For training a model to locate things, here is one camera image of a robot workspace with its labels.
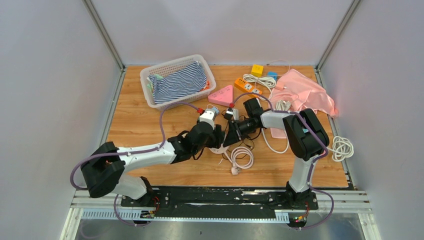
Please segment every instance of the coiled white cable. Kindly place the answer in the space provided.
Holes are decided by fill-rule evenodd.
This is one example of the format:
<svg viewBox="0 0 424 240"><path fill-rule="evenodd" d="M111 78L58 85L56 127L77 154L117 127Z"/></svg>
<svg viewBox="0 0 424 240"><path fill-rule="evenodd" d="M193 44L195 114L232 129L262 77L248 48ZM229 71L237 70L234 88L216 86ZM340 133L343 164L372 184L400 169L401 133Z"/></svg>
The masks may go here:
<svg viewBox="0 0 424 240"><path fill-rule="evenodd" d="M335 136L332 139L331 147L327 147L327 149L333 152L331 159L334 162L341 162L354 155L354 145L345 137Z"/></svg>
<svg viewBox="0 0 424 240"><path fill-rule="evenodd" d="M245 165L240 165L237 163L237 156L241 154L246 154L249 156L249 162ZM237 175L240 173L241 169L248 169L253 166L254 157L252 151L245 146L238 146L231 151L231 155L227 154L227 151L224 152L224 155L227 157L228 161L232 164L231 173Z"/></svg>
<svg viewBox="0 0 424 240"><path fill-rule="evenodd" d="M272 88L275 88L277 85L277 81L272 76L253 76L252 74L244 74L243 79L248 83L254 83L254 88L256 88L256 83L259 83L260 85L266 87L269 90L269 97L268 99L271 99L273 97L273 92L271 91Z"/></svg>

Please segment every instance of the white wall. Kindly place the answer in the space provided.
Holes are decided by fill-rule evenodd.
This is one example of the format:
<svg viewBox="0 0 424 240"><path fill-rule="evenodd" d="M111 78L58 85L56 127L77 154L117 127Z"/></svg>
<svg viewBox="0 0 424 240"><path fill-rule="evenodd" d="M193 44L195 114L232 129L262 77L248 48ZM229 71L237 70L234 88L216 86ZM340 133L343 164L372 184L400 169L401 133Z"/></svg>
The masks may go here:
<svg viewBox="0 0 424 240"><path fill-rule="evenodd" d="M424 2L365 0L324 66L384 240L422 239Z"/></svg>
<svg viewBox="0 0 424 240"><path fill-rule="evenodd" d="M58 239L119 71L82 1L0 6L0 239Z"/></svg>
<svg viewBox="0 0 424 240"><path fill-rule="evenodd" d="M125 64L318 63L351 0L93 0Z"/></svg>

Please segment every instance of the yellow cube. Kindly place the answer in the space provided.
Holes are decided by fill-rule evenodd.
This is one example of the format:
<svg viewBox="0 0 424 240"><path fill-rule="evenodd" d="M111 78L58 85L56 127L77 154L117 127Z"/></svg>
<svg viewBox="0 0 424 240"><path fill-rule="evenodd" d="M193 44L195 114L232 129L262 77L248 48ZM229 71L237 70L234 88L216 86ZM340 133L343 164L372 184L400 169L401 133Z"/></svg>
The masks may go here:
<svg viewBox="0 0 424 240"><path fill-rule="evenodd" d="M255 77L262 77L262 72L264 71L264 66L253 64L251 74Z"/></svg>

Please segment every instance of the orange power strip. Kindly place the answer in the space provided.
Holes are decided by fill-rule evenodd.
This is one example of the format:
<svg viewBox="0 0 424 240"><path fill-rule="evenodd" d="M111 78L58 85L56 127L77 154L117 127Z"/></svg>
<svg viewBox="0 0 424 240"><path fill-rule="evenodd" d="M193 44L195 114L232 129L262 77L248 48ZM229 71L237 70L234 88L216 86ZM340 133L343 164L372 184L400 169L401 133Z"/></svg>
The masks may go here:
<svg viewBox="0 0 424 240"><path fill-rule="evenodd" d="M240 89L243 93L256 93L256 94L262 94L262 91L255 88L252 84L249 82L243 80L243 78L239 77L235 80L234 86L238 89ZM258 95L255 94L249 94L251 97L258 98Z"/></svg>

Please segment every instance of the electrical plug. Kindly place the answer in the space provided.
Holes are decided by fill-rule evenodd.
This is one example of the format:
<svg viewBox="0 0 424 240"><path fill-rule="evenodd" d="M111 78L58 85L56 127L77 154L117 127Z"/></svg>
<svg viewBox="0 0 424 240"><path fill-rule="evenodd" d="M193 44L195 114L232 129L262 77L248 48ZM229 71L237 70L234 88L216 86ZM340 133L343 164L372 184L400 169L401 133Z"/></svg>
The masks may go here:
<svg viewBox="0 0 424 240"><path fill-rule="evenodd" d="M242 170L240 169L240 167L236 167L236 166L232 166L231 167L231 173L233 175L238 175Z"/></svg>

